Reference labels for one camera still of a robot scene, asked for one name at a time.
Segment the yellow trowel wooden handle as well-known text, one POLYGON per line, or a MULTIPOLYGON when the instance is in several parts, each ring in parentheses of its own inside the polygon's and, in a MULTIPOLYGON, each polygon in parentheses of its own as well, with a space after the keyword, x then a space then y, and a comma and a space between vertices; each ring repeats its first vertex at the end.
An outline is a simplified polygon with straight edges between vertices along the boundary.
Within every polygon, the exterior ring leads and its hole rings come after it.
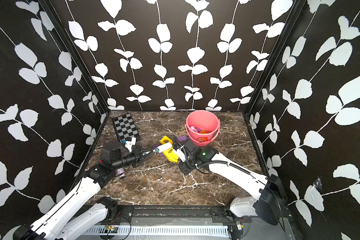
POLYGON ((179 156, 176 154, 173 148, 163 151, 163 154, 171 163, 178 163, 179 156))

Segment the pink plastic bucket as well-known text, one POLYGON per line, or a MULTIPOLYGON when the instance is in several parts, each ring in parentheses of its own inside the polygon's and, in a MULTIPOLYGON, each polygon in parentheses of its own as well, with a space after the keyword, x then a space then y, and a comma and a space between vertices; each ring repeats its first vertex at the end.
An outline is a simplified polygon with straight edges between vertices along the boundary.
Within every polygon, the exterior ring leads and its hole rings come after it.
POLYGON ((190 139, 199 147, 212 143, 219 135, 221 128, 220 119, 212 112, 198 110, 191 112, 185 123, 185 128, 190 139), (209 134, 200 134, 191 130, 191 126, 201 130, 210 131, 209 134))

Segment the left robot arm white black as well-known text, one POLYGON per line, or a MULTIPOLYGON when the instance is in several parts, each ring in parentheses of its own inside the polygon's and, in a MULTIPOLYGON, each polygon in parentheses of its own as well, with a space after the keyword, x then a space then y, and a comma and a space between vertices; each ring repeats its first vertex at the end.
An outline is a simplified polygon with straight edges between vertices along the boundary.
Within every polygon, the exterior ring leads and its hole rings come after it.
POLYGON ((85 172, 79 183, 44 216, 29 227, 21 226, 13 234, 15 240, 75 240, 90 227, 103 220, 113 222, 120 217, 118 203, 101 198, 88 212, 75 214, 113 178, 121 176, 124 167, 138 167, 159 149, 144 149, 133 142, 110 142, 102 148, 99 161, 85 172))

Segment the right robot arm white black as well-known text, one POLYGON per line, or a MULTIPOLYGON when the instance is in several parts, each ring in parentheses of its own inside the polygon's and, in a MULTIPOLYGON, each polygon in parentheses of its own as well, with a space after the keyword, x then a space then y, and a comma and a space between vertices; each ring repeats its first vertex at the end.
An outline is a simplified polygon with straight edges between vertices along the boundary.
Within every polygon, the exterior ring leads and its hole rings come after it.
POLYGON ((192 140, 173 143, 173 153, 180 161, 184 175, 203 169, 233 182, 250 194, 246 198, 234 198, 226 212, 233 217, 259 217, 270 225, 278 225, 288 200, 281 179, 276 175, 261 175, 229 160, 210 146, 199 147, 192 140))

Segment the purple glitter cylinder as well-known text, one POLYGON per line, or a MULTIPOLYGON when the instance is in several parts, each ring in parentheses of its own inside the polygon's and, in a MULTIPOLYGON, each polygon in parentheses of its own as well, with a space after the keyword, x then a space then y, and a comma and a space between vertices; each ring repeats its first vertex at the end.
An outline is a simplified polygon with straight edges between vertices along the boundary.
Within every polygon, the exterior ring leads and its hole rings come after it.
POLYGON ((125 169, 124 168, 117 169, 116 177, 119 177, 120 179, 125 178, 126 177, 125 169))

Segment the black white checkerboard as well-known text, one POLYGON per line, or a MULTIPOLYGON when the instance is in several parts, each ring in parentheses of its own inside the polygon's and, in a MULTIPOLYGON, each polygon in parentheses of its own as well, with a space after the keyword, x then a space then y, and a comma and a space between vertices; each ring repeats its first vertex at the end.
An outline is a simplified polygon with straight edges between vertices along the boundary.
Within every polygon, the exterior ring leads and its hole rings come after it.
POLYGON ((130 138, 140 141, 141 137, 130 113, 112 119, 112 124, 119 142, 130 138))

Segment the black front rail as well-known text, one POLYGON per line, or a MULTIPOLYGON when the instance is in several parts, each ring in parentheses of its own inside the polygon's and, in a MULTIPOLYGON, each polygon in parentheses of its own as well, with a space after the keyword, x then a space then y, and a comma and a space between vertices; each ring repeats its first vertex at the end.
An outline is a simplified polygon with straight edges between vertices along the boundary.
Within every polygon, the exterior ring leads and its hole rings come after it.
POLYGON ((250 223, 256 216, 245 213, 242 217, 236 217, 224 206, 155 206, 155 205, 119 205, 114 218, 106 217, 103 224, 118 224, 134 218, 208 218, 213 223, 233 225, 250 223))

